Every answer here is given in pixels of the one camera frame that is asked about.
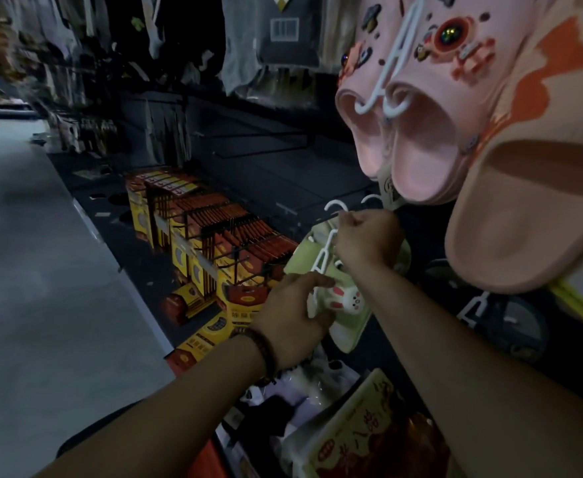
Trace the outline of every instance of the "gray floor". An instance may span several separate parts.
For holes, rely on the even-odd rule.
[[[163,352],[45,155],[0,121],[0,478],[172,379]]]

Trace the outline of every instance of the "barcode label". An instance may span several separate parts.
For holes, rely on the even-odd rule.
[[[272,42],[297,42],[300,31],[299,18],[272,18],[271,21]]]

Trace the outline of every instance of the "dark bracelet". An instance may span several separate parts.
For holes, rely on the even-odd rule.
[[[267,340],[267,337],[250,327],[237,327],[232,332],[232,337],[236,337],[237,335],[244,335],[245,337],[249,337],[255,343],[258,351],[264,359],[264,366],[267,372],[265,377],[267,379],[273,379],[276,371],[278,370],[278,364],[276,361],[276,356],[273,353],[273,349],[271,348],[271,344]]]

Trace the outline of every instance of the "person's right hand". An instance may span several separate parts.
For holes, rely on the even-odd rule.
[[[393,267],[404,241],[398,217],[387,209],[367,209],[339,215],[335,252],[354,276],[369,265]]]

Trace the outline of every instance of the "ventilation hole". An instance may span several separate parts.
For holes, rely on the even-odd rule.
[[[108,198],[114,206],[129,206],[128,193],[116,193]]]
[[[132,221],[132,212],[130,210],[125,211],[121,216],[119,216],[119,221],[121,223],[125,223],[126,225],[133,224]]]

